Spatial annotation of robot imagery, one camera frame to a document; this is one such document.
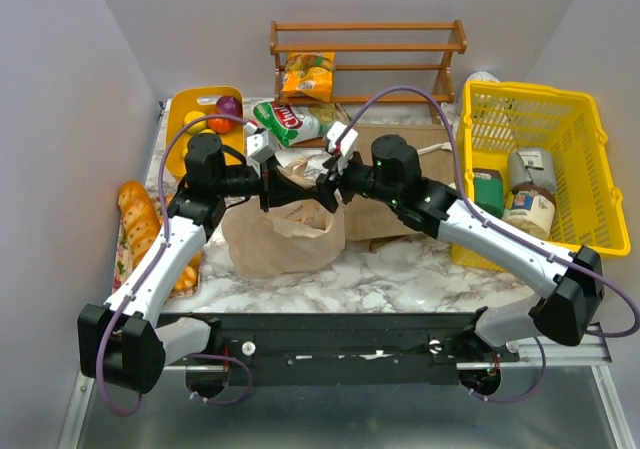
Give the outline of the burlap tote bag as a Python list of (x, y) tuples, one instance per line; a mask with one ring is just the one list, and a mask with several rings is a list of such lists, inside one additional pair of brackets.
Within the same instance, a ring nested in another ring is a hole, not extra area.
[(345, 236), (368, 252), (416, 233), (396, 211), (421, 178), (455, 183), (447, 130), (442, 125), (357, 124), (357, 151), (372, 166), (372, 184), (345, 209)]

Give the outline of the orange plastic grocery bag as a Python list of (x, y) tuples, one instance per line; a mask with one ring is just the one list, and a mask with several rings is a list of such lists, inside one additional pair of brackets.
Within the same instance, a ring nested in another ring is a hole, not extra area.
[(221, 231), (233, 267), (244, 278), (313, 272), (345, 249), (345, 209), (331, 213), (304, 200), (264, 212), (254, 197), (226, 211)]

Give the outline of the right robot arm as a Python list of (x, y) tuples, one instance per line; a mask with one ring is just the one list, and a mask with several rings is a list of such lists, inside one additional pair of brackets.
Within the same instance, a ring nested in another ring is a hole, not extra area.
[(477, 253), (534, 292), (477, 310), (454, 339), (457, 351), (475, 357), (534, 336), (569, 347), (580, 344), (604, 295), (598, 253), (587, 247), (571, 252), (530, 236), (423, 176), (417, 150), (398, 135), (376, 139), (366, 165), (356, 150), (357, 137), (355, 130), (325, 137), (331, 156), (325, 175), (343, 202), (361, 196), (383, 203), (410, 229)]

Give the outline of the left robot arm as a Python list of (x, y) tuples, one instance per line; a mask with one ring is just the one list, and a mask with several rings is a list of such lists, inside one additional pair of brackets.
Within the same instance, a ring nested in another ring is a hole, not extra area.
[(266, 155), (262, 160), (245, 158), (214, 134), (189, 141), (186, 174), (173, 198), (161, 202), (161, 227), (148, 252), (119, 290), (81, 311), (81, 370), (101, 389), (112, 384), (143, 395), (166, 365), (193, 354), (219, 353), (214, 320), (183, 316), (164, 326), (158, 320), (188, 263), (220, 224), (227, 198), (256, 197), (264, 210), (303, 200), (337, 209), (335, 175), (325, 171), (306, 187), (283, 174), (267, 133), (253, 138)]

